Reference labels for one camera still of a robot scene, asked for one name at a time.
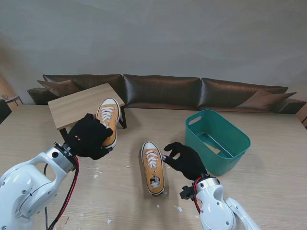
small wooden table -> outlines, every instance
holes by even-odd
[[[19,100],[21,102],[21,104],[23,104],[23,102],[22,102],[22,100],[20,99],[19,96],[9,97],[8,99],[5,100],[5,102],[6,102],[6,104],[11,103],[11,102],[15,102],[16,105],[19,106],[18,103],[16,102],[17,100]]]
[[[102,101],[107,98],[114,98],[118,102],[122,115],[119,122],[123,128],[127,128],[123,108],[125,103],[109,83],[48,102],[56,128],[60,131],[64,140],[67,136],[66,127],[73,125],[87,113],[95,115]]]

yellow sneaker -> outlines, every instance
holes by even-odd
[[[159,195],[164,191],[161,152],[152,142],[145,142],[141,156],[145,168],[148,190],[152,195]]]
[[[113,130],[112,136],[108,137],[102,144],[105,148],[114,148],[116,146],[116,125],[120,118],[120,106],[113,98],[105,99],[98,108],[96,119]]]

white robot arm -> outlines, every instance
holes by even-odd
[[[42,162],[55,172],[54,181],[36,168]],[[61,182],[73,170],[73,156],[59,144],[10,168],[0,178],[0,230],[33,229],[33,215],[52,201]]]
[[[183,187],[183,199],[193,199],[193,187]],[[196,199],[202,202],[200,219],[203,230],[236,230],[240,219],[246,230],[260,230],[258,225],[234,199],[223,199],[224,187],[215,177],[196,184]]]

red cable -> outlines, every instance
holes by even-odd
[[[193,191],[194,191],[194,203],[195,203],[195,206],[196,206],[196,209],[197,209],[198,213],[200,214],[200,213],[201,213],[201,209],[200,209],[200,207],[198,206],[197,200],[196,200],[196,185],[197,185],[197,183],[198,183],[199,180],[201,180],[201,177],[198,178],[198,179],[195,181],[194,186],[193,186]]]
[[[79,166],[78,158],[75,156],[74,159],[75,159],[75,161],[76,161],[76,163],[77,163],[77,169],[79,169],[80,166]],[[59,219],[61,218],[61,216],[63,215],[63,213],[64,213],[64,211],[65,211],[65,209],[66,209],[66,207],[67,207],[67,205],[68,205],[68,203],[69,203],[69,200],[71,199],[71,195],[72,195],[72,193],[73,193],[73,190],[75,189],[75,186],[76,186],[76,183],[77,183],[77,179],[78,179],[78,174],[76,175],[76,179],[75,179],[74,182],[73,182],[73,186],[72,186],[71,193],[69,194],[68,200],[67,200],[67,202],[66,202],[66,204],[65,204],[65,207],[64,207],[63,211],[61,212],[61,214],[60,214],[58,220],[59,220]]]

shoe sole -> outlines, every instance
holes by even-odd
[[[145,142],[145,143],[143,144],[142,151],[141,151],[141,158],[142,158],[143,165],[144,165],[144,161],[143,161],[143,151],[144,151],[145,144],[147,144],[147,143],[152,143],[152,142],[147,141],[147,142]],[[159,152],[159,154],[160,154],[160,157],[161,157],[161,161],[162,161],[162,154],[161,154],[159,148],[158,148],[154,143],[152,143],[152,144],[157,148],[157,150],[158,150],[158,152]],[[163,162],[162,162],[162,176],[163,176],[163,183],[164,183]],[[163,189],[162,189],[161,192],[159,192],[159,193],[153,193],[153,192],[151,192],[151,191],[149,190],[149,187],[148,187],[148,185],[147,185],[147,189],[148,189],[148,191],[150,192],[150,194],[151,194],[151,195],[155,195],[155,196],[162,194],[163,191],[164,191],[164,187],[165,187],[165,183],[163,184]]]
[[[118,108],[118,118],[117,118],[117,121],[116,121],[116,125],[118,124],[118,121],[120,119],[120,106],[118,104],[118,102],[114,99],[114,98],[107,98],[107,99],[112,99],[115,101],[116,105],[117,105],[117,108]],[[99,113],[99,109],[100,107],[102,106],[102,104],[105,102],[105,100],[100,104],[100,106],[98,107],[98,110],[97,110],[97,113],[96,113],[96,119],[97,119],[97,116],[98,116],[98,113]],[[115,140],[113,141],[112,144],[108,145],[108,146],[104,146],[106,149],[109,149],[109,148],[114,148],[116,146],[116,143],[117,143],[117,131],[116,131],[116,134],[115,134]]]

